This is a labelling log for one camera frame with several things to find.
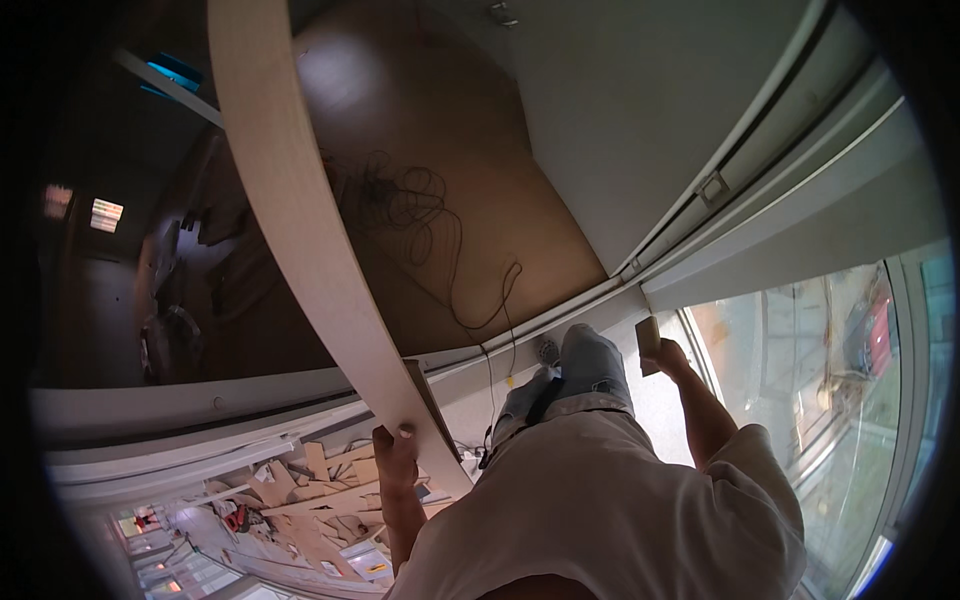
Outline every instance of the man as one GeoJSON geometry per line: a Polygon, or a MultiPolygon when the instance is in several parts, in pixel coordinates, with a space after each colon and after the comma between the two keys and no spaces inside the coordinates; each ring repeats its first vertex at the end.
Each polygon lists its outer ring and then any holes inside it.
{"type": "Polygon", "coordinates": [[[696,469],[657,458],[620,353],[582,324],[508,395],[474,489],[429,522],[415,432],[374,430],[398,572],[387,598],[789,597],[804,526],[766,429],[738,430],[676,342],[643,358],[680,389],[696,469]]]}

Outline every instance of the right hand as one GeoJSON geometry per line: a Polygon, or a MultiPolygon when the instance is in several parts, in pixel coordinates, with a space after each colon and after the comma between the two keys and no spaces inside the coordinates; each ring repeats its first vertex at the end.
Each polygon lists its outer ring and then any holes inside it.
{"type": "Polygon", "coordinates": [[[660,340],[660,351],[652,356],[641,356],[640,360],[657,365],[671,379],[675,379],[678,373],[690,368],[684,349],[669,338],[660,340]]]}
{"type": "Polygon", "coordinates": [[[401,425],[395,436],[383,425],[374,429],[373,458],[380,477],[380,493],[412,490],[420,473],[414,428],[401,425]]]}

